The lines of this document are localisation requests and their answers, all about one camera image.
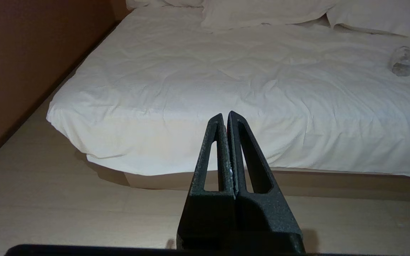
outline light wooden floor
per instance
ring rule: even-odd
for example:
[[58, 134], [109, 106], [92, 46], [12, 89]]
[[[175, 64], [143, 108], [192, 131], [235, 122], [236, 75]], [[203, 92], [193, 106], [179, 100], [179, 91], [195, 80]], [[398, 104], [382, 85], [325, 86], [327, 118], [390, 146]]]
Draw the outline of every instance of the light wooden floor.
[[[186, 191], [101, 180], [47, 123], [47, 108], [0, 149], [0, 255], [21, 243], [169, 246]], [[410, 202], [287, 200], [308, 252], [410, 255]]]

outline water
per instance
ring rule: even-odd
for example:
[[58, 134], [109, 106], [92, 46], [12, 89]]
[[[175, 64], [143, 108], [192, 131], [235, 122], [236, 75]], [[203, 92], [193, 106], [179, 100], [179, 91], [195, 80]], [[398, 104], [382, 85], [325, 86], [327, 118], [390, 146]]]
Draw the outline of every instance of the water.
[[410, 47], [403, 46], [395, 49], [389, 65], [392, 73], [397, 76], [410, 75]]

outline floor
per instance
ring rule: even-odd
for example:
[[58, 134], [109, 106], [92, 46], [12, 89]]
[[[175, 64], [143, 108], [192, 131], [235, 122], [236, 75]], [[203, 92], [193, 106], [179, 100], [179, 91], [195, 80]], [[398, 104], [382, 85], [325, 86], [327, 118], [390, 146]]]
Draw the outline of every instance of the floor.
[[[45, 120], [0, 149], [0, 255], [31, 244], [171, 248], [186, 191], [102, 180]], [[410, 256], [410, 202], [286, 197], [308, 252]]]

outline pillow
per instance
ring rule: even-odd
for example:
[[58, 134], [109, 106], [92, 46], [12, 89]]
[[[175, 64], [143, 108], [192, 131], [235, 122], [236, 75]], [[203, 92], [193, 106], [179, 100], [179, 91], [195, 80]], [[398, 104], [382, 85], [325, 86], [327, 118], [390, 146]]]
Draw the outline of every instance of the pillow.
[[337, 0], [204, 0], [202, 26], [232, 29], [295, 24], [320, 18]]
[[166, 5], [169, 4], [164, 2], [163, 0], [126, 0], [126, 7], [128, 10], [142, 6], [161, 7]]
[[341, 0], [327, 11], [332, 28], [341, 24], [369, 33], [410, 36], [410, 0]]
[[167, 3], [178, 7], [202, 7], [203, 0], [165, 0]]

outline white bedsheet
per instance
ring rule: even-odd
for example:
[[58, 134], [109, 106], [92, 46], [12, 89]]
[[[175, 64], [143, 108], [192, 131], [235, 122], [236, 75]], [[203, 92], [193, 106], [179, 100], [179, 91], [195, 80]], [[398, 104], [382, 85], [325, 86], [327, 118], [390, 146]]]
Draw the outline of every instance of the white bedsheet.
[[387, 68], [410, 38], [320, 25], [210, 33], [201, 11], [136, 9], [48, 121], [89, 161], [140, 175], [193, 171], [207, 121], [234, 110], [271, 167], [410, 176], [410, 76]]

